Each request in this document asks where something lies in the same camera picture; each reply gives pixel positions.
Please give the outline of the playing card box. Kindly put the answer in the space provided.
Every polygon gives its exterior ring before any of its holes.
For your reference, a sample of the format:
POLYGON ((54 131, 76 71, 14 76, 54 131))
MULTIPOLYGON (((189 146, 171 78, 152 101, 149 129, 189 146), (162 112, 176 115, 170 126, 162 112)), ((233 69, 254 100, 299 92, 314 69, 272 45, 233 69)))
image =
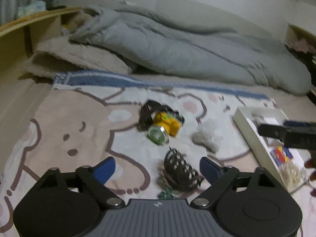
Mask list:
POLYGON ((293 159, 292 153, 288 148, 284 146, 276 146, 270 152, 271 157, 277 166, 282 165, 285 162, 289 162, 293 159))

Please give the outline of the brown hair claw clip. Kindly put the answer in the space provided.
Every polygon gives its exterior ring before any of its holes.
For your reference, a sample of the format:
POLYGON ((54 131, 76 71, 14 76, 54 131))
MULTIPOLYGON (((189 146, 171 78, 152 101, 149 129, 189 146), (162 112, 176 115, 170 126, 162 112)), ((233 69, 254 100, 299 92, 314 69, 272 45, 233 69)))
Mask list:
POLYGON ((196 190, 205 179, 185 160, 185 155, 172 147, 166 152, 162 177, 169 187, 178 192, 196 190))

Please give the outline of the white tissue wad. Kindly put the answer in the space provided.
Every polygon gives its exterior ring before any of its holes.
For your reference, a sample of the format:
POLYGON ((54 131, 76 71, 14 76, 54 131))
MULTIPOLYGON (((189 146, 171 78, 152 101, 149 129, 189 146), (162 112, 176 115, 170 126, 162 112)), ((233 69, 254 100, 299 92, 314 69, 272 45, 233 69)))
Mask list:
POLYGON ((199 124, 197 130, 191 135, 194 144, 205 147, 211 153, 217 153, 220 150, 222 139, 222 135, 217 130, 217 124, 212 119, 199 124))

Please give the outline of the bag of beige hair ties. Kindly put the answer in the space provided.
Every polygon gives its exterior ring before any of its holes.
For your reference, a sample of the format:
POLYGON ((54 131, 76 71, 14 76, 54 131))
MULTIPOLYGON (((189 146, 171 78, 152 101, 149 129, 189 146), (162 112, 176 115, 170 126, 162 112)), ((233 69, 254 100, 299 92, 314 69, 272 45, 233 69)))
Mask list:
POLYGON ((293 161, 287 161, 278 167, 278 172, 288 192, 299 189, 308 179, 306 169, 299 168, 293 161))

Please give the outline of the yellow headlamp with black strap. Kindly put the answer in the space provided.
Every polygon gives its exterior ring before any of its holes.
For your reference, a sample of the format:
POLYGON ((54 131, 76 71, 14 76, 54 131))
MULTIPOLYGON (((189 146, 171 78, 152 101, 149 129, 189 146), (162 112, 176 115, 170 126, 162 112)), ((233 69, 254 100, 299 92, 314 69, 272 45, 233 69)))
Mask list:
POLYGON ((139 125, 147 131, 155 144, 163 145, 170 137, 176 137, 185 118, 166 104, 147 100, 140 109, 139 125))

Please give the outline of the grey foil wipes packet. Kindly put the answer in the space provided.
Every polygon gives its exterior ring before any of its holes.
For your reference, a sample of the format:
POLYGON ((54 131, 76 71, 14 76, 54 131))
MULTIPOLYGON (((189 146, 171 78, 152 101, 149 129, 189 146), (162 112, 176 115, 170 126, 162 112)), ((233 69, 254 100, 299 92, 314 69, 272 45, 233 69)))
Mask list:
MULTIPOLYGON (((275 118, 263 117, 262 115, 252 113, 253 123, 258 129, 261 124, 279 125, 275 118)), ((283 143, 279 139, 273 139, 271 137, 262 137, 268 147, 281 146, 283 143)))

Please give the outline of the white cardboard box tray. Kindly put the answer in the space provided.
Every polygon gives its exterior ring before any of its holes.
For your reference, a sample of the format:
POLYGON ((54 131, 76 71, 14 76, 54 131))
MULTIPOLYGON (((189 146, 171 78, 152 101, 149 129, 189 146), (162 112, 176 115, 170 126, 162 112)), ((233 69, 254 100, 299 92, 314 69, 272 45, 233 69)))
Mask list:
POLYGON ((308 151, 287 148, 278 139, 258 133, 261 123, 281 126, 288 117, 282 110, 239 107, 233 120, 260 166, 266 168, 284 188, 293 193, 304 185, 312 170, 304 167, 308 151))

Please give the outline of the pink clothes on shelf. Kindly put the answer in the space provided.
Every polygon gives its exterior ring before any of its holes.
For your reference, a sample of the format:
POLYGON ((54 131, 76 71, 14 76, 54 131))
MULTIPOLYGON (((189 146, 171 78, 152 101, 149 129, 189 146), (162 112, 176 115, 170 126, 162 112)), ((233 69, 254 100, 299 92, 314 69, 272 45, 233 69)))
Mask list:
POLYGON ((316 54, 315 46, 309 44, 305 39, 288 42, 287 46, 297 52, 316 54))

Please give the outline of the beige fleece blanket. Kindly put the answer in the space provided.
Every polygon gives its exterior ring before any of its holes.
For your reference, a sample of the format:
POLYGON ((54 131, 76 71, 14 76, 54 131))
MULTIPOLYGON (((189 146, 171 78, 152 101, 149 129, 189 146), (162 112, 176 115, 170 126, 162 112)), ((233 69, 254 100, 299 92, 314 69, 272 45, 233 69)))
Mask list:
POLYGON ((34 76, 53 79, 57 73, 79 70, 127 75, 133 73, 135 65, 106 49, 71 42, 67 36, 60 36, 39 43, 23 69, 34 76))

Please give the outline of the grey duvet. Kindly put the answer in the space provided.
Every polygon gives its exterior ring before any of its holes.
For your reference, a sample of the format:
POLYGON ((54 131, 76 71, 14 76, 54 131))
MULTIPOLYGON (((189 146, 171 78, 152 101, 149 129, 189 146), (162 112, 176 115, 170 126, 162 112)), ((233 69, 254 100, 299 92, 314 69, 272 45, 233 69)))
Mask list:
POLYGON ((140 7, 92 5, 92 18, 71 40, 111 50, 160 74, 241 85, 264 85, 293 95, 312 88, 306 66, 278 40, 228 27, 189 25, 140 7))

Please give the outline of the wooden bedside shelf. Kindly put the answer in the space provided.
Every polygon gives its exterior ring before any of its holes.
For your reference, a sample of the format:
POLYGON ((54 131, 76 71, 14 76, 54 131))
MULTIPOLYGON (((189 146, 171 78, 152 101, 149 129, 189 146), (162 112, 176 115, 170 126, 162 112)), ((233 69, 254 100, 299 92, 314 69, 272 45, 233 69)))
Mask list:
POLYGON ((38 44, 62 34, 81 7, 38 12, 1 25, 1 87, 14 84, 23 76, 22 65, 34 53, 38 44))

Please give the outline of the tissue pack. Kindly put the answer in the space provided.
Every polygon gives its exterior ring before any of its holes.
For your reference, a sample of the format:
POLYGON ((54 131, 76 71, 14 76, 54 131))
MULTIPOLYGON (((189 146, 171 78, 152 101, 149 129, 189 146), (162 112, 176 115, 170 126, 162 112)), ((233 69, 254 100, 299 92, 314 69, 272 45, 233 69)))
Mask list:
POLYGON ((27 17, 44 11, 46 11, 46 2, 39 0, 24 7, 18 7, 17 18, 27 17))

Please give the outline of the cream wall shelf unit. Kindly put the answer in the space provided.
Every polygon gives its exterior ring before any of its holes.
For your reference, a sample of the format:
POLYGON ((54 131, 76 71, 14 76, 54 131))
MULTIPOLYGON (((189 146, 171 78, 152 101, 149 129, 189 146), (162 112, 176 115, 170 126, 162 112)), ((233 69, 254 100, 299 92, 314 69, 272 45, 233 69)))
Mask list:
POLYGON ((315 64, 315 55, 311 53, 297 52, 294 49, 291 49, 287 46, 288 42, 305 39, 309 44, 315 46, 315 34, 310 33, 298 26, 288 25, 287 32, 284 39, 284 45, 286 49, 297 59, 301 60, 304 63, 315 64))

